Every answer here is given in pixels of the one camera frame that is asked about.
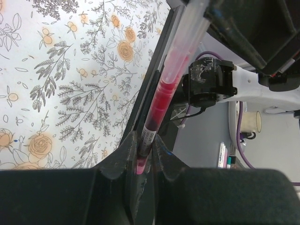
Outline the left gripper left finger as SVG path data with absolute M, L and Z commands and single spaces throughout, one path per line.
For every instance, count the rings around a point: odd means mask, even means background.
M 131 181 L 137 133 L 89 169 L 4 170 L 3 225 L 132 225 Z

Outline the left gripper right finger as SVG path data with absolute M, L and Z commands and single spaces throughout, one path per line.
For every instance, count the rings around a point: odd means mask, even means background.
M 297 225 L 300 200 L 281 172 L 191 168 L 152 144 L 157 225 Z

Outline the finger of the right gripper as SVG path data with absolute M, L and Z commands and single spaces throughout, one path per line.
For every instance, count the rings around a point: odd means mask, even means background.
M 212 0 L 208 33 L 263 73 L 300 59 L 299 0 Z

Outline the transparent pen cap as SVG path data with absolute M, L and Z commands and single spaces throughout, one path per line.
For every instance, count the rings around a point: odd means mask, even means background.
M 208 0 L 191 0 L 180 19 L 171 47 L 165 59 L 161 80 L 167 84 L 177 82 L 200 44 L 210 22 L 204 18 Z

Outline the red pen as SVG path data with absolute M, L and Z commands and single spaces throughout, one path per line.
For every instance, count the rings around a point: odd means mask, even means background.
M 136 166 L 136 174 L 138 175 L 142 174 L 145 169 L 155 135 L 160 128 L 190 58 L 190 52 L 183 53 L 179 50 L 174 50 L 167 55 L 165 67 L 155 90 L 138 146 Z

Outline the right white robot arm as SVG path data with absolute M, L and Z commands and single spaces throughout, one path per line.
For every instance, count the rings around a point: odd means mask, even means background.
M 194 107 L 217 102 L 267 104 L 284 111 L 300 109 L 300 3 L 297 0 L 184 1 L 207 19 L 207 32 L 254 71 L 229 60 L 193 60 L 171 101 Z

